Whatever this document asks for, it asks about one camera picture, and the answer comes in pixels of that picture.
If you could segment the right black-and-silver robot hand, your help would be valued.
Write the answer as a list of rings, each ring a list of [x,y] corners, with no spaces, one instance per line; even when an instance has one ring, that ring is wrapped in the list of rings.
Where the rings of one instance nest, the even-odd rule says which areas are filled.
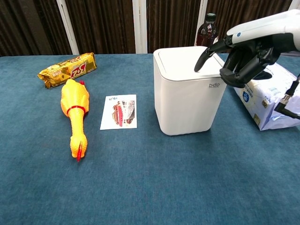
[[[300,11],[288,10],[245,22],[229,29],[225,37],[201,54],[194,71],[198,72],[215,53],[230,50],[219,73],[230,86],[243,88],[252,79],[269,79],[262,75],[282,53],[300,50]]]

